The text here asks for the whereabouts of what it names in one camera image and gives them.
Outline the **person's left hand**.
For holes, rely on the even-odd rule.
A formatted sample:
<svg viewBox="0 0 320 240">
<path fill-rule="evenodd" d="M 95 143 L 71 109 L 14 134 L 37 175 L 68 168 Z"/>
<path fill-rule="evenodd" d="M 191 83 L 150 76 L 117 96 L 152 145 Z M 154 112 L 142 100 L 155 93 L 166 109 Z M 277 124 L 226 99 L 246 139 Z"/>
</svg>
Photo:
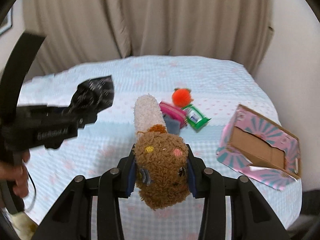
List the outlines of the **person's left hand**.
<svg viewBox="0 0 320 240">
<path fill-rule="evenodd" d="M 0 176 L 1 180 L 14 181 L 16 185 L 13 187 L 13 192 L 24 198 L 28 195 L 28 171 L 25 166 L 30 159 L 29 150 L 22 153 L 23 164 L 20 166 L 13 166 L 1 161 Z"/>
</svg>

